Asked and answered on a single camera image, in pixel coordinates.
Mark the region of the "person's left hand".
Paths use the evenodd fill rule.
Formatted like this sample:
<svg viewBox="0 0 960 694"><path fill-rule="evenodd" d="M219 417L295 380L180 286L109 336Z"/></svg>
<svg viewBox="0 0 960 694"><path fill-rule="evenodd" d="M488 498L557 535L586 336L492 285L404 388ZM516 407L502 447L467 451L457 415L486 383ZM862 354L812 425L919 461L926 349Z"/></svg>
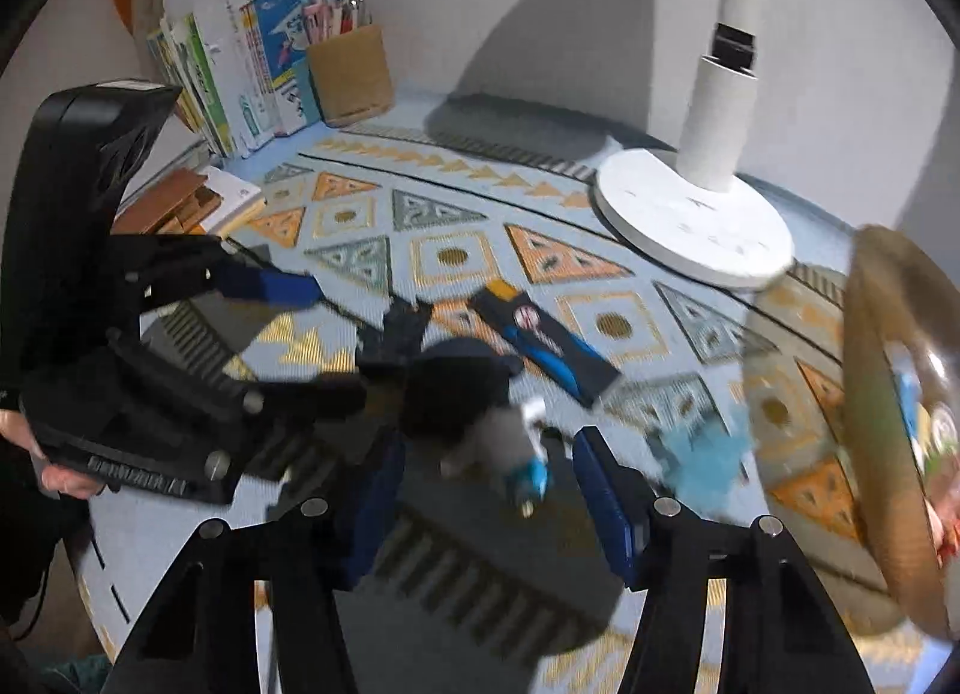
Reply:
<svg viewBox="0 0 960 694"><path fill-rule="evenodd" d="M50 463L41 446L37 444L28 421L21 413L3 410L0 428L2 428L3 439L7 439L13 446L21 447L36 458L41 467L39 481L48 491L60 492L75 499L91 499L93 496L98 496L104 489L103 483L99 483L87 474Z"/></svg>

